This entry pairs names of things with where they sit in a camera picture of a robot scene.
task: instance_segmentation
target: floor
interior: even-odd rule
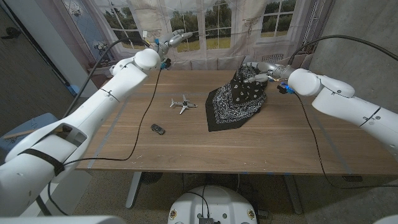
[[[185,190],[207,184],[236,189],[236,174],[164,173],[154,183],[142,184],[135,206],[124,207],[132,172],[89,171],[93,176],[74,215],[116,215],[126,223],[167,223],[169,209]],[[398,184],[398,177],[364,177],[362,183],[347,183],[342,177],[330,177],[339,186],[360,184]],[[295,176],[304,214],[296,215],[280,175],[240,175],[241,193],[259,209],[270,211],[260,223],[373,223],[398,213],[398,189],[336,189],[322,176]]]

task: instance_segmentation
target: grass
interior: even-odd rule
[[[206,39],[206,49],[228,49],[231,47],[231,38],[230,37],[222,37],[220,38],[220,46],[218,46],[217,38]],[[177,52],[189,52],[193,50],[200,50],[199,40],[193,42],[183,42],[177,47]]]
[[[132,49],[131,44],[125,44],[125,43],[122,42],[122,46],[124,48]],[[134,49],[138,49],[138,50],[144,50],[145,49],[145,46],[140,46],[140,45],[133,45],[133,46],[134,46]]]
[[[276,37],[280,37],[283,35],[287,35],[287,30],[285,31],[277,31],[276,32]],[[274,31],[272,32],[263,32],[261,33],[261,37],[274,37]]]

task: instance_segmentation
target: tree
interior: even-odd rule
[[[279,4],[279,1],[267,4],[264,14],[279,12]]]
[[[283,0],[280,8],[281,12],[293,12],[296,6],[296,0]]]
[[[277,16],[264,16],[261,32],[274,32]]]
[[[186,32],[198,31],[198,15],[192,11],[181,13],[179,11],[173,12],[173,17],[170,19],[172,30],[185,29]],[[193,35],[188,39],[189,42],[199,40],[199,37]]]
[[[118,15],[120,23],[124,29],[137,29],[136,22],[134,21],[131,11],[128,7],[122,7],[121,11],[118,8],[114,8],[114,10]]]
[[[278,31],[288,30],[290,27],[290,22],[292,21],[293,14],[280,15],[278,22]]]
[[[215,29],[215,28],[223,28],[223,27],[231,27],[232,20],[232,10],[229,7],[229,4],[225,0],[218,0],[215,2],[215,5],[212,8],[207,9],[205,14],[205,27],[206,30]],[[231,30],[220,30],[223,35],[230,34]]]
[[[113,10],[110,10],[111,12],[109,12],[108,10],[106,10],[105,12],[103,12],[103,15],[106,19],[106,22],[108,22],[108,24],[115,29],[121,29],[122,27],[120,26],[118,19],[116,18],[116,15],[114,14]]]

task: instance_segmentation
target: window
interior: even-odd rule
[[[87,8],[81,0],[62,0],[70,17],[79,30],[80,35],[86,41],[86,44],[95,60],[99,60],[106,50],[107,44],[104,41],[100,31],[95,26]],[[105,61],[115,60],[111,52],[104,56]]]
[[[127,0],[95,0],[95,3],[118,39],[125,37],[141,39]],[[121,42],[121,45],[126,49],[145,49],[143,43],[133,43],[130,40]]]
[[[225,0],[217,0],[205,12],[206,48],[229,49],[231,47],[231,6]]]
[[[296,0],[271,0],[264,11],[261,37],[287,35],[295,5]]]
[[[165,0],[165,5],[172,30],[183,29],[186,32],[195,32],[177,47],[177,52],[200,50],[196,0]]]

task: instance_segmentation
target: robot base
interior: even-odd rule
[[[202,195],[203,187],[197,187],[190,192]],[[256,215],[252,205],[240,194],[226,187],[207,185],[203,197],[208,203],[209,220],[207,219],[207,206],[202,198],[189,192],[183,194],[174,202],[170,209],[168,224],[189,223],[242,223],[256,224]]]

